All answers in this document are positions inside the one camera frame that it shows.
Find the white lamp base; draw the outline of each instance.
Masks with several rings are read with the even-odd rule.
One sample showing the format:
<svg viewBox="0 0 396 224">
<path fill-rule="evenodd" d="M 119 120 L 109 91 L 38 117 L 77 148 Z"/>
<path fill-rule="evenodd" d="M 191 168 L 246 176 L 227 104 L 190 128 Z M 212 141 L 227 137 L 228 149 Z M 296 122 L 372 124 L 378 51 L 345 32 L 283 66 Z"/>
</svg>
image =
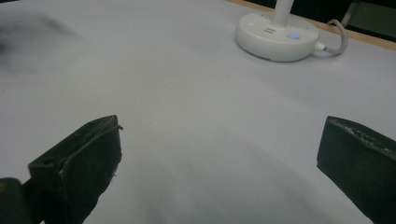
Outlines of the white lamp base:
<svg viewBox="0 0 396 224">
<path fill-rule="evenodd" d="M 276 62 L 292 62 L 311 54 L 318 43 L 318 29 L 310 22 L 289 15 L 286 27 L 271 24 L 273 12 L 251 13 L 236 27 L 236 41 L 260 57 Z"/>
</svg>

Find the blue button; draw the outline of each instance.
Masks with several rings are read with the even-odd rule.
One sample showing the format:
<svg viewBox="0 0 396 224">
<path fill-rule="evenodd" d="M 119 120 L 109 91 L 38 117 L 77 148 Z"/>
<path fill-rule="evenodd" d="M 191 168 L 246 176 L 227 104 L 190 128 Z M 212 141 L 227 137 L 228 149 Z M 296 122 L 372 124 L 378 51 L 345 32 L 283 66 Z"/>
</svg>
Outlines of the blue button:
<svg viewBox="0 0 396 224">
<path fill-rule="evenodd" d="M 290 33 L 288 34 L 288 37 L 291 39 L 300 39 L 300 36 L 297 33 Z"/>
</svg>

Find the power cord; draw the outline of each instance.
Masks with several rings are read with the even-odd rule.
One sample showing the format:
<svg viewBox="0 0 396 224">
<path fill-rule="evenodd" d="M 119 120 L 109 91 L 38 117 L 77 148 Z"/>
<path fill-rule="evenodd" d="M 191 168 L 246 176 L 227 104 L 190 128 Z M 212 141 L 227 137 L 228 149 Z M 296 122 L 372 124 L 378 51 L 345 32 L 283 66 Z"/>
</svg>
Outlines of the power cord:
<svg viewBox="0 0 396 224">
<path fill-rule="evenodd" d="M 318 42 L 315 45 L 315 50 L 317 51 L 325 51 L 325 52 L 329 52 L 331 54 L 342 54 L 344 53 L 344 51 L 347 48 L 347 41 L 348 41 L 348 36 L 347 36 L 347 31 L 344 28 L 344 26 L 341 24 L 341 22 L 339 22 L 338 20 L 330 20 L 327 22 L 327 24 L 335 24 L 335 26 L 337 26 L 337 28 L 340 30 L 341 32 L 341 46 L 336 49 L 336 48 L 332 48 L 332 47 L 327 47 L 326 45 Z"/>
</svg>

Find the white table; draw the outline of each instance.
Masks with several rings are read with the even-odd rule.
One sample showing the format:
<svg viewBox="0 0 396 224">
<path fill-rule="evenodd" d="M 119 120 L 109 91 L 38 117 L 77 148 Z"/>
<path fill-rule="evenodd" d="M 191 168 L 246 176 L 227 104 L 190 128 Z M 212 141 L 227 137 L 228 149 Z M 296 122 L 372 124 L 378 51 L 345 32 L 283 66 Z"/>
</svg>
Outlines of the white table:
<svg viewBox="0 0 396 224">
<path fill-rule="evenodd" d="M 222 0 L 0 6 L 0 176 L 119 116 L 122 161 L 85 223 L 371 223 L 316 167 L 327 116 L 396 139 L 396 51 L 273 63 Z M 324 31 L 321 40 L 338 44 Z"/>
</svg>

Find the round white base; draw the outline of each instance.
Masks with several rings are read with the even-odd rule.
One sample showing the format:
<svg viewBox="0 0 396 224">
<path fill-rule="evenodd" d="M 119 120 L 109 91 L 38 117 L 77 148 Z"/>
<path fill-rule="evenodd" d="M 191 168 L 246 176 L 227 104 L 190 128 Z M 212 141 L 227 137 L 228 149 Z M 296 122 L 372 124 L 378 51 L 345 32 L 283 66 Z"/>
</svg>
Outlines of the round white base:
<svg viewBox="0 0 396 224">
<path fill-rule="evenodd" d="M 289 15 L 286 27 L 271 24 L 274 13 L 251 13 L 236 26 L 236 41 L 255 55 L 276 62 L 292 62 L 311 54 L 318 43 L 318 29 L 310 22 Z"/>
</svg>

